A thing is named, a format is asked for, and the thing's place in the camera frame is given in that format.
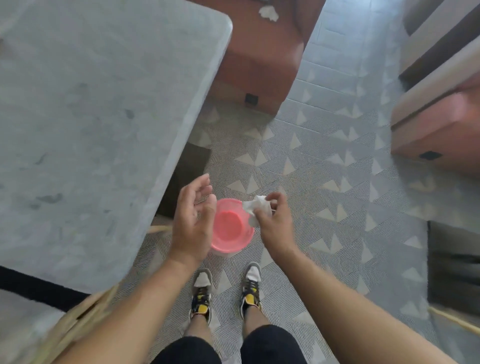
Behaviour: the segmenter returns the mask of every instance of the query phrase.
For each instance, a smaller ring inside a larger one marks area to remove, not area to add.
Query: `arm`
[[[172,245],[162,266],[56,364],[141,364],[180,290],[210,250],[216,197],[208,174],[185,186],[173,222]],[[197,212],[201,213],[197,221]]]
[[[342,364],[454,364],[440,349],[319,268],[297,247],[286,196],[272,218],[256,211],[262,240]]]

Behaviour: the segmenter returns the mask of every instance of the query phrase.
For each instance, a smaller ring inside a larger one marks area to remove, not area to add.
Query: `pink bowl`
[[[247,214],[241,201],[222,198],[216,203],[213,223],[212,248],[221,253],[236,253],[248,245],[254,228],[248,224]]]

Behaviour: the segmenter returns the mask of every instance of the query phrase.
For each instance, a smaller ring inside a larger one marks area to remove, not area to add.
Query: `sneaker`
[[[249,306],[256,306],[262,310],[262,305],[260,304],[260,282],[262,269],[258,263],[251,262],[248,264],[247,269],[245,270],[245,276],[243,277],[241,286],[241,303],[240,303],[240,315],[245,319],[245,312]]]
[[[190,309],[190,320],[195,315],[204,315],[207,323],[210,324],[210,303],[212,302],[212,273],[208,268],[197,270],[193,277],[192,287],[192,308]]]

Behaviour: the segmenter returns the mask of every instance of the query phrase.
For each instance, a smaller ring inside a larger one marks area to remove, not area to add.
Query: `person's right hand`
[[[293,233],[292,214],[287,204],[287,196],[284,194],[272,192],[265,199],[267,201],[276,200],[276,203],[270,203],[272,209],[275,210],[273,216],[267,216],[260,209],[255,209],[253,212],[260,224],[260,235],[265,248],[278,264],[283,257],[288,257],[298,250]]]

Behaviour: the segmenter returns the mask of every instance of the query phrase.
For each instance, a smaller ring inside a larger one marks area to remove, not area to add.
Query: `gray table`
[[[0,265],[130,269],[232,31],[184,0],[38,0],[0,45]]]

